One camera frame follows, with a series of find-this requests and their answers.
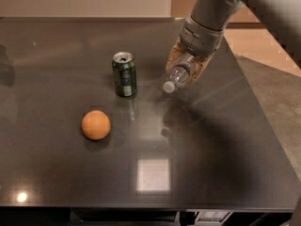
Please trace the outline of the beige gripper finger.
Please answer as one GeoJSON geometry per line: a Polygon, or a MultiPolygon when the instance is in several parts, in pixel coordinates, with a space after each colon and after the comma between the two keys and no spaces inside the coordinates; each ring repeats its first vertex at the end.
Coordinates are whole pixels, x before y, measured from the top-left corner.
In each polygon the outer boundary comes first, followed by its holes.
{"type": "Polygon", "coordinates": [[[187,63],[188,63],[188,80],[187,86],[193,86],[200,76],[204,73],[205,69],[209,65],[212,55],[208,56],[192,56],[188,55],[187,63]]]}
{"type": "Polygon", "coordinates": [[[185,47],[182,45],[181,40],[177,39],[175,45],[172,47],[168,56],[168,60],[166,63],[167,73],[169,73],[170,70],[180,62],[185,53],[185,47]]]}

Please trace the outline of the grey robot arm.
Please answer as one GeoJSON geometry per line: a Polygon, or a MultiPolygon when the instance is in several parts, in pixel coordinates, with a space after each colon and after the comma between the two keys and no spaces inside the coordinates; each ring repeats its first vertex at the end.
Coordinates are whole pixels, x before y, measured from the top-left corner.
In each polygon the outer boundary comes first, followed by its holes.
{"type": "Polygon", "coordinates": [[[242,6],[301,67],[301,0],[196,0],[170,51],[166,70],[172,70],[189,55],[192,69],[188,83],[195,84],[218,50],[230,18],[242,6]]]}

